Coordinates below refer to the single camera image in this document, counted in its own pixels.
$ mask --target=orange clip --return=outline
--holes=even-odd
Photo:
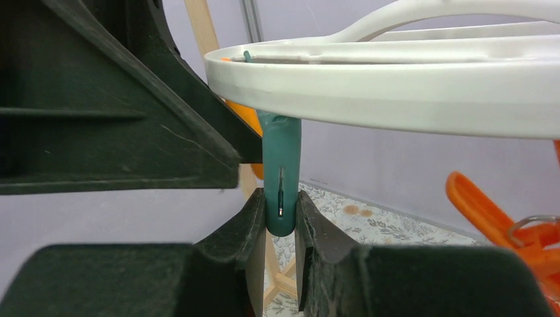
[[[229,58],[222,58],[223,61],[231,61]],[[228,107],[233,110],[246,124],[248,124],[258,135],[262,137],[262,128],[254,109],[237,104],[233,101],[226,100]],[[264,179],[264,169],[262,164],[251,164],[251,168],[258,179]]]
[[[560,217],[534,216],[515,223],[473,182],[459,172],[447,178],[451,203],[491,242],[516,252],[533,271],[557,316],[560,306],[560,249],[547,249],[560,242]],[[545,221],[523,228],[534,221]]]

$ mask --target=brown stain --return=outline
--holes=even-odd
[[[371,217],[371,216],[373,216],[373,211],[371,211],[371,210],[369,210],[369,209],[362,209],[362,210],[360,211],[360,215],[361,215],[362,217]]]
[[[360,211],[360,209],[356,205],[348,205],[345,206],[342,211],[344,211],[344,213],[347,215],[356,215]]]

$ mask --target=white plastic hanger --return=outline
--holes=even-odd
[[[547,22],[386,33],[470,14]],[[205,55],[205,65],[218,95],[284,116],[560,139],[559,24],[558,0],[399,0],[331,36],[216,50]],[[221,61],[243,61],[246,50],[256,63]]]

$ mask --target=black mechanical part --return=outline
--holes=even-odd
[[[305,316],[552,317],[525,264],[500,248],[363,246],[300,192],[299,308]]]
[[[21,268],[0,316],[261,316],[264,195],[192,244],[60,245]]]
[[[235,188],[262,161],[153,0],[0,8],[0,194]]]

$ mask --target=terrazzo floor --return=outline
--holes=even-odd
[[[321,213],[361,244],[480,244],[476,240],[444,230],[390,211],[369,206],[347,197],[333,194],[306,184],[300,184]],[[276,256],[283,269],[295,256],[293,234],[274,237]],[[266,289],[269,285],[265,273]],[[264,310],[264,317],[303,316],[297,311],[297,300],[284,294]]]

